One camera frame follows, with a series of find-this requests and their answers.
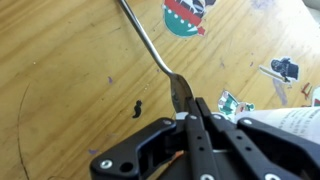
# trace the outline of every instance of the screw hole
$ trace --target screw hole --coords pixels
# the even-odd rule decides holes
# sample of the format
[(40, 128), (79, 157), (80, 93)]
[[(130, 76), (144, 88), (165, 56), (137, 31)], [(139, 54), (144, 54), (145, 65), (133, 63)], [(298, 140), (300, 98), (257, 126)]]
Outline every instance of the screw hole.
[(133, 169), (133, 164), (132, 163), (129, 163), (129, 162), (126, 162), (126, 163), (123, 163), (121, 166), (120, 166), (120, 171), (121, 172), (129, 172)]

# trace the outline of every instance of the screw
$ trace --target screw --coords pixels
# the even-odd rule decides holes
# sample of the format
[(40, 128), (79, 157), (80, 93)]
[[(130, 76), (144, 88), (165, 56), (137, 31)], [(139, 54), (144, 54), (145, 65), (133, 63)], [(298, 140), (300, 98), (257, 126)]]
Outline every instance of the screw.
[(251, 125), (251, 124), (252, 124), (252, 122), (251, 122), (250, 120), (248, 120), (248, 119), (245, 119), (243, 122), (246, 123), (246, 124), (248, 124), (248, 125)]
[(279, 176), (275, 174), (268, 173), (264, 176), (265, 180), (281, 180)]
[(221, 119), (221, 116), (219, 116), (219, 115), (217, 115), (217, 114), (213, 115), (213, 117), (214, 117), (215, 119)]
[(172, 124), (172, 122), (169, 121), (169, 120), (163, 120), (163, 123), (164, 123), (165, 125), (170, 125), (170, 124)]
[(196, 119), (197, 119), (197, 116), (195, 116), (195, 115), (190, 115), (190, 118), (193, 119), (193, 120), (196, 120)]
[(211, 176), (210, 174), (203, 174), (203, 175), (200, 177), (200, 180), (214, 180), (214, 177)]
[(100, 168), (101, 169), (109, 169), (111, 168), (112, 166), (112, 161), (107, 159), (107, 160), (104, 160), (100, 163)]

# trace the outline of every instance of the wooden table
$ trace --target wooden table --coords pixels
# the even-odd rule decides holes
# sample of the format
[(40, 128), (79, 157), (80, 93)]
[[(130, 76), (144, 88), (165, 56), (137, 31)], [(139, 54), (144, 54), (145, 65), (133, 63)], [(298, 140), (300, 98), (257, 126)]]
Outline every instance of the wooden table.
[[(300, 91), (319, 85), (320, 32), (300, 0), (217, 0), (205, 36), (191, 38), (166, 29), (163, 0), (129, 4), (212, 111), (223, 89), (256, 109), (282, 108), (258, 66), (283, 56), (301, 75), (285, 87), (286, 107), (310, 104)], [(2, 0), (0, 19), (0, 179), (89, 179), (95, 156), (173, 116), (169, 80), (116, 1)], [(142, 115), (132, 119), (137, 100)]]

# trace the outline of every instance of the wood grain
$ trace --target wood grain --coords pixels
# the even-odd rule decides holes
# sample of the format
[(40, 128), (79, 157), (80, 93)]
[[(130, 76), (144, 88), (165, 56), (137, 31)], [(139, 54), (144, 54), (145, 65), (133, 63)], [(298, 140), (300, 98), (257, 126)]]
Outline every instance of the wood grain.
[[(316, 23), (301, 1), (253, 2), (217, 1), (202, 22), (206, 35), (186, 39), (166, 29), (162, 0), (129, 4), (212, 111), (223, 89), (257, 109), (283, 107), (258, 71), (283, 56), (301, 71), (285, 89), (286, 107), (310, 104), (300, 91), (319, 85)], [(157, 69), (116, 1), (0, 1), (0, 179), (89, 179), (89, 149), (99, 154), (172, 117), (169, 80)], [(139, 99), (142, 115), (132, 119)]]

